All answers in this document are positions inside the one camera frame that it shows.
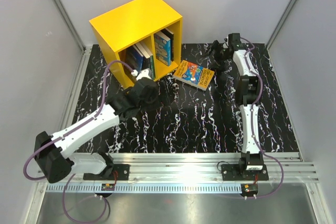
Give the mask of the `green 104-storey treehouse book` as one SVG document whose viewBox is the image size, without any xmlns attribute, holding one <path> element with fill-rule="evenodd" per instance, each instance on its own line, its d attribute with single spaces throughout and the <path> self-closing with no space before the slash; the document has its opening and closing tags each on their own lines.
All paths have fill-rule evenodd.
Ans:
<svg viewBox="0 0 336 224">
<path fill-rule="evenodd" d="M 150 56 L 150 68 L 151 68 L 151 71 L 152 71 L 152 79 L 155 79 L 155 66 L 154 66 L 154 56 L 153 56 L 153 53 L 148 48 L 148 46 L 145 44 L 145 42 L 142 42 L 142 46 L 144 47 L 144 49 L 146 50 L 146 52 Z"/>
</svg>

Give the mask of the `blue Animal Farm book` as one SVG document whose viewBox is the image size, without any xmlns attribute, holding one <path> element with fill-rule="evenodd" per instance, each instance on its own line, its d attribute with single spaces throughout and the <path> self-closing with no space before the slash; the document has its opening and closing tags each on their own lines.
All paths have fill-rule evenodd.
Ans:
<svg viewBox="0 0 336 224">
<path fill-rule="evenodd" d="M 136 45 L 132 45 L 126 49 L 125 61 L 133 70 L 137 72 L 142 70 L 143 58 L 144 55 Z"/>
</svg>

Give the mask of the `orange 130-storey treehouse book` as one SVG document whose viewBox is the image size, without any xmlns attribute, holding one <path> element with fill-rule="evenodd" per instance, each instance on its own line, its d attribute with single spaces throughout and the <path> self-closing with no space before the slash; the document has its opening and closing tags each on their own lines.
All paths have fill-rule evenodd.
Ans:
<svg viewBox="0 0 336 224">
<path fill-rule="evenodd" d="M 173 78 L 203 91 L 207 90 L 215 72 L 195 63 L 183 60 Z"/>
</svg>

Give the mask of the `light blue treehouse book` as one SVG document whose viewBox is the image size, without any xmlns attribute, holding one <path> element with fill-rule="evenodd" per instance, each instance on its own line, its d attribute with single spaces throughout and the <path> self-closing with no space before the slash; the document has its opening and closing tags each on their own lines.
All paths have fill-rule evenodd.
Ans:
<svg viewBox="0 0 336 224">
<path fill-rule="evenodd" d="M 171 65 L 170 39 L 162 31 L 154 34 L 155 55 L 166 66 Z"/>
</svg>

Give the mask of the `dark Three book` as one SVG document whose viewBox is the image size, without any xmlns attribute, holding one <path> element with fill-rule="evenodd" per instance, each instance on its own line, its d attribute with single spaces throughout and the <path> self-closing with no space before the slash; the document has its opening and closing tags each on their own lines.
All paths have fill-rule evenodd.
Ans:
<svg viewBox="0 0 336 224">
<path fill-rule="evenodd" d="M 163 29 L 163 33 L 169 37 L 170 39 L 170 44 L 171 44 L 171 61 L 174 61 L 174 33 L 168 29 L 168 28 L 164 28 Z"/>
</svg>

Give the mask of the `dark Tale of Two Cities book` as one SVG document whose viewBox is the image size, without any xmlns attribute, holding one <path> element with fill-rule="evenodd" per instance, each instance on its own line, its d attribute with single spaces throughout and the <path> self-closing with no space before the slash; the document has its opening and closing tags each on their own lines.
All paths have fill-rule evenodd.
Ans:
<svg viewBox="0 0 336 224">
<path fill-rule="evenodd" d="M 142 70 L 149 69 L 151 77 L 153 77 L 153 68 L 152 68 L 152 56 L 153 54 L 146 46 L 144 42 L 138 42 L 137 47 L 140 52 L 143 54 L 143 63 L 142 63 Z"/>
</svg>

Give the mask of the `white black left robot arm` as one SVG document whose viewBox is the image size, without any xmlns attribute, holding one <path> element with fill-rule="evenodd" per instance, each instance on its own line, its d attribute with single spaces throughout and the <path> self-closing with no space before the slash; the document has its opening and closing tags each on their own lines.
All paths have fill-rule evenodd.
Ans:
<svg viewBox="0 0 336 224">
<path fill-rule="evenodd" d="M 149 69 L 141 70 L 133 87 L 117 93 L 68 128 L 53 135 L 41 132 L 36 136 L 34 160 L 49 183 L 57 183 L 71 173 L 93 174 L 100 180 L 112 177 L 114 164 L 109 155 L 76 151 L 101 132 L 159 104 L 159 87 L 150 74 Z"/>
</svg>

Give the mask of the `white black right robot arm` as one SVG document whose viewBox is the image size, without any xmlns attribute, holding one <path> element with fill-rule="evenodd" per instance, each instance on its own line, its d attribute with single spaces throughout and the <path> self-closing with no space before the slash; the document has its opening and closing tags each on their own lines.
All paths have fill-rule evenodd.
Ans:
<svg viewBox="0 0 336 224">
<path fill-rule="evenodd" d="M 267 167 L 259 143 L 258 111 L 262 95 L 263 82 L 258 70 L 251 61 L 250 47 L 242 43 L 239 33 L 231 33 L 223 43 L 214 40 L 207 54 L 213 55 L 219 70 L 226 60 L 232 60 L 239 72 L 238 85 L 235 92 L 235 102 L 242 115 L 243 147 L 237 165 L 222 167 L 225 179 L 230 180 L 268 180 Z"/>
</svg>

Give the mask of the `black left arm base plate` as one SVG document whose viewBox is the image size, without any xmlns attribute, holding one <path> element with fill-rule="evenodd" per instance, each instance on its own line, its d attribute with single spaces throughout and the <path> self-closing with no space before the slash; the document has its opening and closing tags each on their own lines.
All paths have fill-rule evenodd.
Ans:
<svg viewBox="0 0 336 224">
<path fill-rule="evenodd" d="M 113 164 L 105 168 L 100 174 L 85 173 L 83 180 L 128 180 L 129 164 Z"/>
</svg>

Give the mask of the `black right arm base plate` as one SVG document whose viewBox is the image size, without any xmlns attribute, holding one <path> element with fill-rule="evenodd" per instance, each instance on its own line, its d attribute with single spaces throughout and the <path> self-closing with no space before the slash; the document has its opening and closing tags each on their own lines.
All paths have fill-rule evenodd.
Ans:
<svg viewBox="0 0 336 224">
<path fill-rule="evenodd" d="M 221 174 L 223 181 L 268 181 L 269 175 L 266 165 L 261 170 L 240 171 L 238 164 L 222 164 Z"/>
</svg>

